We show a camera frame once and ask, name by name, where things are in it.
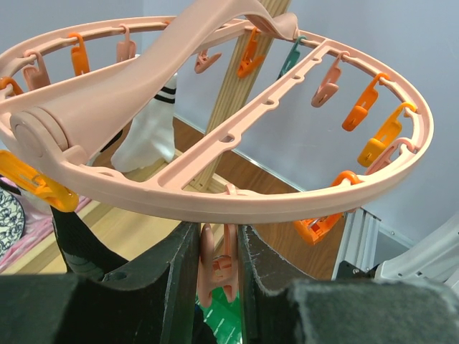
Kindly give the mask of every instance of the wooden beam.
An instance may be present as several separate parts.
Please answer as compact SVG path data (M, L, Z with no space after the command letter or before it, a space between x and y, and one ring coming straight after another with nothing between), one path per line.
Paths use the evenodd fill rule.
M290 0L260 0L260 3L265 6L271 16L278 16L287 11L288 6L290 5ZM218 94L209 123L207 124L206 134L210 133L246 104L250 91L255 84L261 66L244 79L240 79L236 75L242 53L247 45L249 37L250 33L246 33L237 40L235 50L228 66L227 74L224 76L222 88ZM257 56L260 54L267 55L273 42L273 38L262 36L257 38L257 40ZM207 190L219 162L220 157L208 165L191 182L191 185L200 191Z

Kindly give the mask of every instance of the teal clothespin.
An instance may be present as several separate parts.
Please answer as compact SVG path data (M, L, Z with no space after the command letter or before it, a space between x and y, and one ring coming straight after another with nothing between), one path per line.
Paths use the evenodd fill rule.
M306 36L299 36L299 38L296 39L295 43L293 43L292 50L287 55L287 58L285 59L284 65L282 66L282 69L280 70L278 80L285 75L286 72L292 69L294 65L298 62L298 59L300 58L300 51L298 50L298 45L300 44L302 39L307 39Z

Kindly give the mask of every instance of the pink clothespin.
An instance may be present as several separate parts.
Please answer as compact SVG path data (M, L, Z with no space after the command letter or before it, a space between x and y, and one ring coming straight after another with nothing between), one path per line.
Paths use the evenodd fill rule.
M229 195L236 195L236 187L226 185ZM209 224L202 227L201 254L198 268L197 294L203 307L212 304L212 290L223 287L228 302L236 299L237 279L237 227L225 224L223 234L223 255L214 258L214 234Z
M194 65L194 71L197 74L201 74L207 68L212 66L221 56L222 56L222 53L218 52L215 55L208 57L207 49L202 50L196 57L196 64Z
M350 56L348 52L340 52L336 57L333 64L330 66L327 74L325 74L324 79L321 82L321 85L318 87L313 99L311 100L312 106L319 108L326 103L339 89L339 86L336 84L339 77L341 76L341 68L338 66L339 62L342 60L343 55Z
M27 50L24 53L24 57L29 57L30 55L35 55L37 58L37 67L26 66L22 69L22 74L24 75L24 79L26 80L29 90L33 91L41 87L51 85L42 54L36 50Z
M124 41L116 44L116 62L126 61L132 59L136 55L137 44L131 41L130 30L125 24L120 24L124 28L125 39Z
M408 138L398 138L394 140L389 147L387 147L384 152L379 155L375 161L366 169L365 176L376 173L377 171L388 166L392 161L390 160L391 155L395 152L400 145L407 145L407 148L410 152L415 152L415 145Z

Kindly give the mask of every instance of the wooden floor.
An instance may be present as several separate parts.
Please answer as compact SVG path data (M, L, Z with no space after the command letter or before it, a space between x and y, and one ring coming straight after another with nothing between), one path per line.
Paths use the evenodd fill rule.
M203 135L174 119L175 142L179 151L186 151ZM110 166L110 156L118 147L110 147L99 157L95 165ZM296 192L294 188L283 183L263 169L251 164L236 153L224 153L217 168L217 174L233 183L238 188L256 191L261 194L285 194ZM306 245L291 222L282 224L255 224L260 236L289 262L312 277L329 280L333 272L336 255L344 230L344 221L341 220L328 236L314 247Z

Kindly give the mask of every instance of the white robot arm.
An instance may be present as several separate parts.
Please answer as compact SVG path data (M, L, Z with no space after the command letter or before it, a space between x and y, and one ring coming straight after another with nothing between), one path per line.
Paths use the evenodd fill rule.
M376 280L427 278L459 295L459 212L404 254L381 263Z

